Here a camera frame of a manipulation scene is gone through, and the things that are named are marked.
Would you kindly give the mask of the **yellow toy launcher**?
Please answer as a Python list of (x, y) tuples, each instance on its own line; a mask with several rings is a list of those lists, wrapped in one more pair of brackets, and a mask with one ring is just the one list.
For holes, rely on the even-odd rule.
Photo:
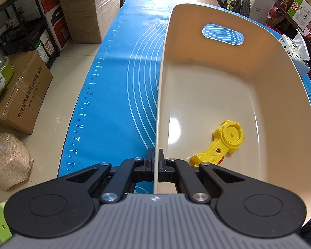
[(213, 141), (204, 152), (189, 158), (190, 166), (199, 166), (203, 162), (219, 165), (228, 153), (237, 151), (245, 140), (241, 125), (228, 119), (217, 127), (212, 136)]

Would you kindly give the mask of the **beige plastic storage basket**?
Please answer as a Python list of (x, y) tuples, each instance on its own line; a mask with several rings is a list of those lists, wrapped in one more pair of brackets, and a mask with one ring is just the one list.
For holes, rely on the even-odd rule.
[(173, 7), (159, 77), (156, 152), (186, 160), (225, 120), (245, 139), (222, 166), (291, 190), (311, 219), (311, 104), (268, 30), (218, 7)]

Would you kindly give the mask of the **blue silicone baking mat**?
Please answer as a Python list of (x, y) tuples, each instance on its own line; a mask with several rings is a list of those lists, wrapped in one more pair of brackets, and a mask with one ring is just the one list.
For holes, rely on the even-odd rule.
[[(86, 76), (59, 175), (155, 149), (163, 44), (172, 0), (127, 0)], [(310, 80), (301, 78), (311, 104)]]

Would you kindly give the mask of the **clear bag of grain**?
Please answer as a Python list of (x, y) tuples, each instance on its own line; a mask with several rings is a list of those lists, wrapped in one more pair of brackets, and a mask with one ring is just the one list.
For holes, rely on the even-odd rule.
[(28, 179), (34, 160), (12, 133), (0, 133), (0, 188), (8, 190)]

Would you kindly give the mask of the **brown box on floor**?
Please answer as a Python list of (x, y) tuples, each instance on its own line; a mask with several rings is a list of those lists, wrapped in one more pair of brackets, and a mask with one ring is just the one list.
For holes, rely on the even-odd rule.
[(9, 59), (13, 76), (0, 96), (0, 126), (30, 135), (53, 76), (37, 51)]

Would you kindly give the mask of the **green plastic stool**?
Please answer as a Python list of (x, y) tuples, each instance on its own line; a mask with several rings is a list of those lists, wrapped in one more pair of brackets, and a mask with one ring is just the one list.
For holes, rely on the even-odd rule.
[(4, 217), (4, 207), (5, 202), (0, 202), (0, 241), (3, 243), (12, 237), (12, 233)]

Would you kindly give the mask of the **lower cardboard box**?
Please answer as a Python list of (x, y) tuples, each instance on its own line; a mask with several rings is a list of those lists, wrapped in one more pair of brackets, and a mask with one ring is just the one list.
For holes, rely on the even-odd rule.
[(120, 9), (120, 0), (60, 0), (75, 43), (100, 44)]

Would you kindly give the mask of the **tissue box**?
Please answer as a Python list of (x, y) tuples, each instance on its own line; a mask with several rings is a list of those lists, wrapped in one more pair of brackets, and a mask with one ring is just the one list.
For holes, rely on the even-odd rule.
[(300, 77), (305, 77), (310, 72), (310, 66), (308, 65), (310, 55), (302, 34), (297, 32), (294, 39), (290, 39), (283, 34), (280, 38), (280, 43), (293, 61)]

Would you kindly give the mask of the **black metal shelf rack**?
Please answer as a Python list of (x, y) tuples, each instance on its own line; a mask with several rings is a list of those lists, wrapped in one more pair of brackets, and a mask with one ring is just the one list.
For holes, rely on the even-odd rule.
[(7, 56), (38, 51), (52, 67), (60, 52), (40, 0), (0, 0), (0, 50)]

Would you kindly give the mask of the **green white product box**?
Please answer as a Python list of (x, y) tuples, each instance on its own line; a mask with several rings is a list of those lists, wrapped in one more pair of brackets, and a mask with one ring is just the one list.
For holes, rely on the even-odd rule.
[(294, 0), (287, 13), (301, 30), (311, 21), (311, 5), (305, 0)]

